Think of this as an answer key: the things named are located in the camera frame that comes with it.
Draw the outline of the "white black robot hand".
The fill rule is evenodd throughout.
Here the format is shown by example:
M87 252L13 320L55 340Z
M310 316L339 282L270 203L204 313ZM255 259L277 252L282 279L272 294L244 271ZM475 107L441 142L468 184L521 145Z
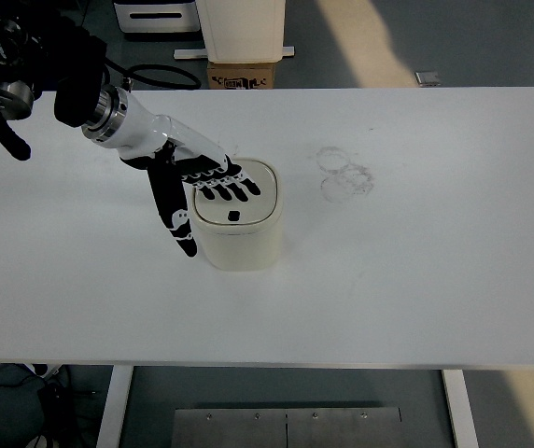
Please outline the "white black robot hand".
M120 119L110 120L112 133L100 143L113 148L129 166L148 175L159 217L184 253L193 258L185 187L192 186L209 201L259 196L260 188L216 143L182 122L147 111L128 93L119 103Z

